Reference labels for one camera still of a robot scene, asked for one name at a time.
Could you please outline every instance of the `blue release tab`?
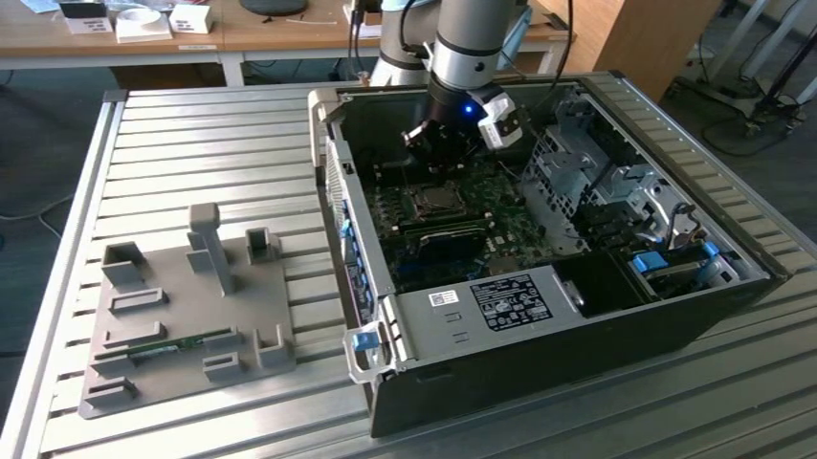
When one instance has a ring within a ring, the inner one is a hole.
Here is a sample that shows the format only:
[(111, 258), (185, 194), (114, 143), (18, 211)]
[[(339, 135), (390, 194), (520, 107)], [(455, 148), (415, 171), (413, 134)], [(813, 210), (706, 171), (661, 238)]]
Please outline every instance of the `blue release tab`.
[(713, 258), (720, 253), (720, 248), (717, 247), (714, 242), (706, 241), (704, 243), (704, 252), (706, 253), (706, 255), (710, 256), (710, 258)]
[(657, 251), (646, 251), (636, 255), (633, 258), (633, 265), (636, 265), (636, 269), (640, 273), (645, 273), (646, 271), (666, 268), (669, 263), (666, 263), (666, 260)]
[(353, 349), (355, 349), (355, 352), (377, 349), (379, 345), (381, 339), (377, 332), (362, 332), (353, 336)]

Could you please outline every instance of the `metal case frame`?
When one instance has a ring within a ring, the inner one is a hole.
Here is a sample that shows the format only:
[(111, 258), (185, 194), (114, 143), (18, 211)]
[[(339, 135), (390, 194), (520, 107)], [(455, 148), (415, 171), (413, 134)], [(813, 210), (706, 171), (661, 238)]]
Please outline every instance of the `metal case frame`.
[[(532, 82), (545, 84), (548, 81), (546, 77), (532, 78), (520, 84), (532, 84)], [(411, 330), (401, 330), (405, 322), (399, 320), (399, 308), (390, 306), (395, 301), (394, 284), (386, 270), (383, 254), (379, 252), (371, 219), (367, 214), (357, 214), (359, 208), (366, 208), (366, 204), (361, 193), (361, 181), (354, 171), (353, 154), (346, 142), (329, 142), (330, 154), (322, 160), (327, 168), (327, 191), (337, 199), (349, 202), (343, 211), (355, 224), (366, 271), (375, 277), (371, 281), (375, 301), (377, 298), (387, 299), (386, 307), (382, 301), (378, 301), (378, 307), (383, 318), (382, 330), (397, 353), (397, 359), (391, 362), (383, 362), (379, 368), (369, 368), (361, 373), (353, 361), (354, 352), (350, 351), (349, 342), (351, 333), (347, 333), (346, 349), (350, 354), (353, 378), (359, 382), (371, 382), (367, 395), (370, 395), (373, 437), (485, 409), (554, 385), (593, 378), (594, 375), (616, 367), (682, 348), (732, 315), (741, 305), (747, 304), (748, 298), (753, 300), (763, 298), (788, 277), (773, 257), (761, 250), (757, 241), (718, 208), (704, 189), (688, 178), (674, 163), (668, 161), (669, 158), (664, 157), (656, 142), (628, 119), (594, 82), (582, 76), (569, 78), (568, 81), (580, 83), (589, 90), (592, 97), (604, 106), (608, 115), (626, 131), (629, 138), (650, 153), (650, 158), (668, 178), (672, 178), (681, 190), (694, 197), (694, 201), (769, 277), (747, 281), (739, 286), (708, 292), (705, 295), (673, 300), (656, 307), (648, 305), (644, 309), (634, 308), (637, 311), (629, 314), (589, 321), (586, 325), (478, 353), (453, 355), (447, 360), (413, 364)], [(390, 91), (414, 89), (417, 88), (402, 87)], [(329, 92), (323, 94), (323, 100), (334, 102), (334, 110), (325, 112), (323, 117), (333, 141), (342, 140), (339, 133), (342, 110), (337, 108), (361, 91), (373, 90), (345, 90), (345, 94), (335, 96), (335, 100), (331, 99)], [(337, 231), (329, 233), (331, 238), (338, 238)], [(342, 261), (338, 260), (335, 265), (338, 274), (345, 277)], [(347, 306), (346, 311), (354, 315), (353, 306)]]

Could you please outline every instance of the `label sticker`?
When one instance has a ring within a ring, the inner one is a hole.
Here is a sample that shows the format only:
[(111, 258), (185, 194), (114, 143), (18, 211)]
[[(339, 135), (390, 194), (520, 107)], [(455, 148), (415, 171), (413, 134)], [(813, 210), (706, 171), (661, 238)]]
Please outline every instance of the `label sticker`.
[(528, 274), (473, 285), (472, 293), (494, 332), (553, 317)]
[(217, 45), (179, 45), (179, 51), (214, 50), (217, 48)]
[(429, 301), (431, 301), (431, 306), (442, 306), (443, 304), (451, 304), (460, 301), (460, 297), (457, 296), (457, 291), (447, 290), (445, 292), (437, 292), (435, 294), (429, 295)]

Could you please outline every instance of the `white box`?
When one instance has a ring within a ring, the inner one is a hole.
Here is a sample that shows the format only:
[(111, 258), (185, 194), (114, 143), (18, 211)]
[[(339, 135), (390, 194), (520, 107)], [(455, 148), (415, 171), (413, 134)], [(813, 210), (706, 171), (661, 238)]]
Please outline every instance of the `white box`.
[(70, 19), (67, 17), (66, 24), (72, 33), (114, 32), (114, 27), (107, 17), (83, 17), (82, 19)]
[(210, 33), (214, 16), (207, 5), (176, 5), (170, 13), (170, 27), (176, 33)]
[(131, 21), (116, 21), (118, 43), (170, 40), (172, 37), (174, 35), (170, 32), (170, 24), (167, 23), (167, 16), (164, 14), (160, 15), (156, 22), (144, 25), (132, 23)]

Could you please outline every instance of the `green circuit board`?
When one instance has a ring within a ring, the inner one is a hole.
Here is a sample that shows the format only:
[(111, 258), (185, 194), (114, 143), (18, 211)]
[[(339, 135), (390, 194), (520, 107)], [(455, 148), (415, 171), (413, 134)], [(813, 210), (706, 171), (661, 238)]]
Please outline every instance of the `green circuit board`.
[(554, 258), (514, 181), (500, 164), (480, 161), (442, 183), (366, 191), (399, 292), (512, 273)]

